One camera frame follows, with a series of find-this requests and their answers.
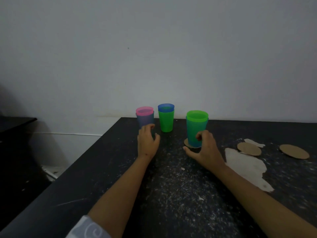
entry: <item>cardboard coaster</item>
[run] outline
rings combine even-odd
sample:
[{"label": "cardboard coaster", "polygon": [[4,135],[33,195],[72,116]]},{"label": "cardboard coaster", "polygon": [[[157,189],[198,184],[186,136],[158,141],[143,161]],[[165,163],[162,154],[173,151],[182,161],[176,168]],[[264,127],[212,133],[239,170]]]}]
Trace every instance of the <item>cardboard coaster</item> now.
[{"label": "cardboard coaster", "polygon": [[287,154],[293,158],[296,159],[308,159],[309,158],[309,153],[307,153],[305,150],[303,150],[302,148],[299,148],[297,146],[294,145],[290,145],[290,144],[282,144],[280,146],[280,150],[284,153]]},{"label": "cardboard coaster", "polygon": [[238,144],[238,149],[247,154],[247,155],[252,155],[252,156],[259,156],[262,151],[259,147],[257,147],[256,145],[254,144],[250,144],[250,143],[239,143]]},{"label": "cardboard coaster", "polygon": [[188,144],[188,139],[184,140],[184,144],[188,147],[188,148],[201,148],[201,146],[199,147],[192,147],[191,145]]}]

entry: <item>black furniture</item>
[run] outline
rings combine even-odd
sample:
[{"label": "black furniture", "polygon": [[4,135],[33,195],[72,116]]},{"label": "black furniture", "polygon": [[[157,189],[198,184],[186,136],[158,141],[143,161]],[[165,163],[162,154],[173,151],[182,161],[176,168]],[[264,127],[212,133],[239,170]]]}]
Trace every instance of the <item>black furniture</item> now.
[{"label": "black furniture", "polygon": [[0,116],[0,230],[50,185],[28,146],[25,126],[35,120]]},{"label": "black furniture", "polygon": [[[186,120],[175,119],[170,133],[161,133],[159,120],[155,123],[160,147],[145,173],[124,236],[265,237],[227,188],[185,155]],[[317,124],[209,120],[207,129],[223,155],[242,139],[265,144],[259,159],[267,166],[264,179],[275,189],[270,195],[317,226]],[[133,163],[137,132],[136,118],[117,121],[0,237],[65,237]],[[279,151],[280,144],[302,147],[311,157],[290,158]]]}]

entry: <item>stacked cups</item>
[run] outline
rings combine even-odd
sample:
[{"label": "stacked cups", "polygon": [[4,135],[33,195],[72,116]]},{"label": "stacked cups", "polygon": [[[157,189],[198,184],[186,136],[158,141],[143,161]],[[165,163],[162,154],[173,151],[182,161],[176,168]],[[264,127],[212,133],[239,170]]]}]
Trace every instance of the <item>stacked cups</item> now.
[{"label": "stacked cups", "polygon": [[175,106],[170,103],[164,103],[158,106],[159,122],[163,132],[167,133],[173,130],[174,107]]},{"label": "stacked cups", "polygon": [[140,107],[135,111],[140,128],[149,123],[154,123],[154,110],[152,107]]},{"label": "stacked cups", "polygon": [[201,147],[202,142],[196,139],[199,131],[206,129],[208,113],[200,110],[192,110],[186,114],[188,144],[192,147]]}]

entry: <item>hand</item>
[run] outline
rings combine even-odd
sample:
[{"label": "hand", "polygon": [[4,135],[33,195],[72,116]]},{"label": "hand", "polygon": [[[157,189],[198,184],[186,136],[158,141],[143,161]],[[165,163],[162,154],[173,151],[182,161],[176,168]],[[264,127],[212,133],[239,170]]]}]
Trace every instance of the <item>hand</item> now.
[{"label": "hand", "polygon": [[152,138],[151,129],[155,124],[142,126],[138,135],[138,157],[149,158],[150,160],[156,154],[159,147],[160,136],[155,133],[155,140]]},{"label": "hand", "polygon": [[212,173],[218,172],[226,167],[212,133],[208,132],[208,130],[200,131],[196,134],[196,139],[203,140],[201,151],[199,153],[194,153],[190,151],[188,147],[184,146],[183,149],[188,156],[192,157]]}]

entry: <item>white patterned sleeve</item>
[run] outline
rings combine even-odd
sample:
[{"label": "white patterned sleeve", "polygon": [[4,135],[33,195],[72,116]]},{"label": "white patterned sleeve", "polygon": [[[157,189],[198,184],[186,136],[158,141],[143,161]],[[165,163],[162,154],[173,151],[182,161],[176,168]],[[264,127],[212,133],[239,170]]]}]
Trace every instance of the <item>white patterned sleeve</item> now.
[{"label": "white patterned sleeve", "polygon": [[66,238],[111,238],[111,236],[89,216],[83,216]]}]

